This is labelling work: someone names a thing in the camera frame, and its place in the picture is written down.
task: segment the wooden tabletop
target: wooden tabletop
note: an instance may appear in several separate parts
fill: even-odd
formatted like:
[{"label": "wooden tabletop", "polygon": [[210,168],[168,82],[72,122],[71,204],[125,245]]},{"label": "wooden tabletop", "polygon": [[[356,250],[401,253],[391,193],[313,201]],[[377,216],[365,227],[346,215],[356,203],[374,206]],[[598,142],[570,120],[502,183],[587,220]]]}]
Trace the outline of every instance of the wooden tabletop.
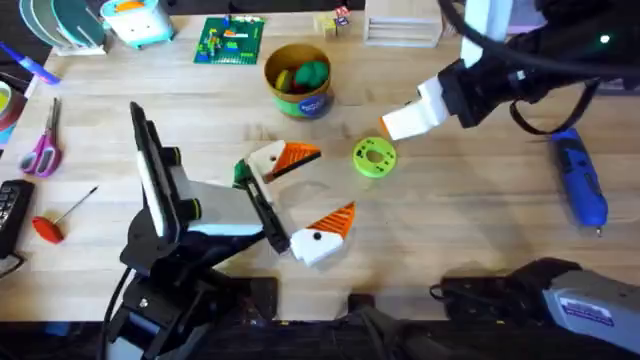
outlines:
[{"label": "wooden tabletop", "polygon": [[[354,14],[352,36],[335,42],[313,34],[310,14],[265,16],[256,66],[193,64],[205,16],[174,17],[179,32],[171,44],[137,51],[116,41],[107,56],[49,58],[46,68],[63,81],[37,86],[0,174],[23,177],[17,164],[59,96],[64,158],[54,176],[34,180],[30,215],[55,216],[93,186],[100,189],[65,220],[68,236],[60,245],[39,239],[26,224],[19,250],[28,261],[0,281],[0,319],[102,318],[142,203],[130,101],[145,108],[165,145],[180,147],[193,180],[229,184],[241,157],[284,139],[320,146],[325,163],[344,171],[331,173],[334,180],[359,189],[346,246],[327,265],[307,268],[263,241],[219,266],[230,275],[278,276],[283,319],[334,318],[352,289],[393,299],[398,316],[441,318],[426,289],[445,273],[514,269],[542,256],[640,284],[637,98],[597,98],[578,125],[609,200],[609,224],[598,238],[573,224],[548,147],[520,130],[504,106],[478,128],[463,130],[451,118],[396,143],[398,165],[385,179],[357,180],[345,165],[358,140],[377,134],[379,116],[413,99],[416,85],[457,58],[459,39],[437,49],[365,47],[361,13]],[[318,46],[332,62],[335,105],[317,121],[279,113],[263,78],[269,54],[293,42]],[[551,127],[567,116],[579,90],[554,92],[535,107],[523,106],[523,113]]]}]

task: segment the green ring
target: green ring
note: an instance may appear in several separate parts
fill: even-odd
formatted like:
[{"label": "green ring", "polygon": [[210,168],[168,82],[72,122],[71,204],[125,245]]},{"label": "green ring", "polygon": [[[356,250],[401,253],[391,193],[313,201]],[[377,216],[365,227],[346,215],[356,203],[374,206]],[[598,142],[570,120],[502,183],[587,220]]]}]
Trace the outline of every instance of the green ring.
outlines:
[{"label": "green ring", "polygon": [[[382,160],[377,163],[371,162],[367,159],[369,151],[382,155]],[[353,148],[353,164],[362,175],[371,178],[387,176],[396,165],[396,158],[396,150],[381,137],[363,139]]]}]

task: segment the screwdriver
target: screwdriver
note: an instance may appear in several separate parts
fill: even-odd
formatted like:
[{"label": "screwdriver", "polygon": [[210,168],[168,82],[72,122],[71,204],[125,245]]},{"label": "screwdriver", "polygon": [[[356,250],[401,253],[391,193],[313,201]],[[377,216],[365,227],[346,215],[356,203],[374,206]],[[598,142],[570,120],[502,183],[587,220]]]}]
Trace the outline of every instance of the screwdriver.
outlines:
[{"label": "screwdriver", "polygon": [[583,226],[595,227],[598,236],[602,236],[609,206],[578,131],[571,128],[553,134],[551,143],[555,148],[558,170],[576,219]]},{"label": "screwdriver", "polygon": [[31,220],[33,228],[38,234],[40,234],[43,239],[53,244],[59,244],[62,240],[64,240],[64,236],[62,235],[62,232],[58,227],[58,223],[67,215],[69,215],[73,210],[75,210],[78,206],[80,206],[80,204],[82,204],[85,200],[87,200],[87,198],[91,196],[91,194],[93,194],[96,190],[98,190],[97,186],[91,189],[91,191],[89,191],[87,195],[80,199],[75,205],[71,207],[71,209],[69,209],[66,213],[64,213],[64,215],[60,216],[54,222],[51,222],[51,220],[42,216],[34,217],[33,220]]}]

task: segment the blue pen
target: blue pen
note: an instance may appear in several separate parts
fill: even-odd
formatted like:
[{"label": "blue pen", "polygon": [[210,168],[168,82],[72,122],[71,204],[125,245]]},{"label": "blue pen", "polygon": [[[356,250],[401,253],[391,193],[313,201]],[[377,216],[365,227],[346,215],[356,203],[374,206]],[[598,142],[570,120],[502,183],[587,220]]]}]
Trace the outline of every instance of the blue pen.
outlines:
[{"label": "blue pen", "polygon": [[573,213],[583,226],[595,227],[598,236],[602,236],[609,206],[580,135],[575,129],[569,129],[551,135],[551,142]]},{"label": "blue pen", "polygon": [[42,79],[42,81],[46,82],[49,85],[55,85],[60,82],[60,78],[51,74],[47,70],[45,70],[42,66],[40,66],[35,61],[31,60],[31,58],[26,57],[13,49],[11,49],[7,44],[3,41],[0,41],[0,49],[4,50],[9,56],[13,58],[13,60],[17,61],[18,64],[22,65],[23,68],[29,70],[33,75]]}]

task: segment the scissors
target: scissors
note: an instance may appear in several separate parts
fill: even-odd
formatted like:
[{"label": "scissors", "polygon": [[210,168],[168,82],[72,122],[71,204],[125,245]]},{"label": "scissors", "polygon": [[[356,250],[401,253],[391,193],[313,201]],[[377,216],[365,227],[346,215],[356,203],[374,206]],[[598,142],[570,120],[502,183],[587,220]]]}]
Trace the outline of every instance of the scissors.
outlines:
[{"label": "scissors", "polygon": [[49,110],[49,118],[40,136],[36,147],[28,153],[20,162],[20,169],[25,174],[37,177],[48,177],[53,174],[60,164],[62,152],[56,145],[56,129],[60,117],[60,100],[53,99],[53,105]]}]

